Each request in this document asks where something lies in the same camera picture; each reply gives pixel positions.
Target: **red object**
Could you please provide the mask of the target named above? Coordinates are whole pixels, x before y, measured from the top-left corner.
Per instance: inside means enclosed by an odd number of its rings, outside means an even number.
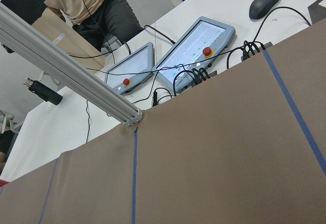
[[[0,187],[6,185],[7,183],[9,183],[9,182],[6,182],[6,181],[0,179]]]
[[[124,84],[125,86],[129,85],[129,84],[130,84],[130,80],[127,79],[127,78],[125,78],[125,79],[123,80],[123,84]]]
[[[212,53],[212,49],[210,49],[210,47],[205,47],[204,50],[203,50],[203,54],[205,56],[210,56]]]

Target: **touchscreen display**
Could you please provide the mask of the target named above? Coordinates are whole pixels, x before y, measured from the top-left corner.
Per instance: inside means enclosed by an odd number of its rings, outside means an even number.
[[[112,74],[125,74],[125,73],[140,73],[147,69],[148,61],[148,48],[144,48],[128,60],[124,61],[121,65],[116,67],[114,70],[109,71],[107,75],[106,83],[111,87],[115,88],[116,86],[122,84],[124,79],[130,79],[135,74],[126,74],[126,75],[112,75]]]
[[[187,70],[190,67],[189,64],[196,62],[198,57],[202,55],[203,49],[210,46],[224,31],[224,28],[200,21],[157,69],[183,64]],[[174,77],[182,70],[183,67],[178,67],[161,70],[160,73],[173,83]]]

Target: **beige shirt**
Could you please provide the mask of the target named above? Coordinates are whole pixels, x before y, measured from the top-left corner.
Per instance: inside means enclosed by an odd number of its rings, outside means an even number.
[[[94,14],[104,0],[84,0],[84,2],[90,13]],[[44,3],[59,17],[62,16],[61,11],[64,12],[73,24],[80,24],[90,16],[83,0],[46,0]]]

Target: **tablet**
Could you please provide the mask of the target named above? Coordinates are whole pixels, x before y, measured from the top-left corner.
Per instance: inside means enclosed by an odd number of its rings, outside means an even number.
[[[105,82],[119,94],[129,93],[152,75],[154,48],[151,42],[108,69]]]
[[[193,75],[178,73],[206,69],[216,55],[231,43],[234,35],[234,27],[200,17],[153,67],[153,72],[159,70],[157,77],[169,89],[173,90],[174,86],[176,92],[181,92],[193,83]]]

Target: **black computer mouse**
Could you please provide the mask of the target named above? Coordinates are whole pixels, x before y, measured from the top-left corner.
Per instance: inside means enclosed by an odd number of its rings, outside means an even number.
[[[279,0],[254,0],[249,8],[251,19],[261,19]]]

